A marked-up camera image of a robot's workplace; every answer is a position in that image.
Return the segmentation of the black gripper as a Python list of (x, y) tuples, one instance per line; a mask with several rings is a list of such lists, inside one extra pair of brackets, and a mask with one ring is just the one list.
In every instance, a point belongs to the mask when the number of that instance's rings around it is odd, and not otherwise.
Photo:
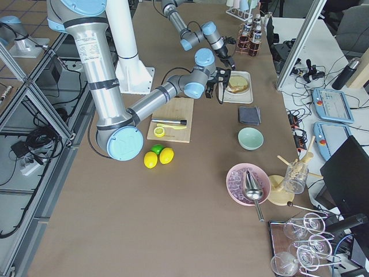
[(236, 69), (235, 62), (232, 57), (228, 55), (228, 49), (226, 46), (222, 46), (219, 49), (215, 50), (215, 53), (217, 57), (220, 59), (220, 61), (228, 61), (228, 65), (232, 70)]
[(209, 80), (206, 83), (205, 97), (208, 99), (213, 97), (214, 86), (218, 83), (222, 83), (223, 88), (226, 88), (231, 77), (231, 72), (231, 69), (216, 67), (215, 72), (209, 77)]

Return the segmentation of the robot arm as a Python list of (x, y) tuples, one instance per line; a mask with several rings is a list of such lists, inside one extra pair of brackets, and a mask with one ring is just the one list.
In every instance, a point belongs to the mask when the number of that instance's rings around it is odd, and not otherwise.
[(161, 9), (166, 17), (175, 27), (180, 35), (180, 43), (185, 51), (189, 51), (196, 45), (206, 40), (220, 61), (232, 70), (235, 70), (233, 58), (228, 54), (226, 42), (213, 21), (208, 21), (200, 26), (199, 30), (193, 32), (183, 21), (177, 7), (185, 1), (162, 1)]
[(198, 99), (208, 82), (218, 77), (215, 58), (230, 68), (235, 63), (213, 22), (192, 32), (178, 13), (179, 1), (162, 1), (163, 15), (180, 34), (184, 50), (206, 40), (209, 47), (195, 54), (188, 75), (170, 77), (163, 85), (148, 89), (131, 107), (125, 107), (122, 92), (139, 92), (152, 75), (140, 61), (127, 1), (48, 1), (49, 27), (74, 38), (99, 120), (98, 146), (118, 161), (136, 157), (144, 138), (138, 124), (179, 93)]

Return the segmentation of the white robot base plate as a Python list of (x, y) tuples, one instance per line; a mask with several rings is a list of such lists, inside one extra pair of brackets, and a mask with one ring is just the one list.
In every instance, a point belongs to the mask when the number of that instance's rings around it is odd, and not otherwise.
[(146, 67), (141, 60), (119, 58), (115, 73), (121, 93), (147, 95), (151, 92), (155, 68)]

